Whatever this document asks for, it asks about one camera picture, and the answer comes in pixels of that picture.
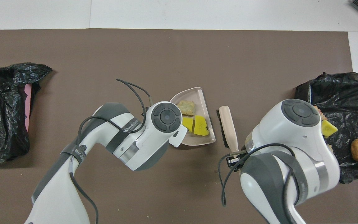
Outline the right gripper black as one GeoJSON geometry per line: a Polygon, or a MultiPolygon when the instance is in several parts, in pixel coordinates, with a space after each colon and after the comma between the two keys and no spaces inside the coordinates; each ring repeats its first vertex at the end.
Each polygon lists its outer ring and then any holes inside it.
{"type": "Polygon", "coordinates": [[[240,162],[240,160],[246,155],[248,155],[247,151],[238,151],[227,154],[226,163],[228,168],[233,171],[241,170],[245,162],[240,162]]]}

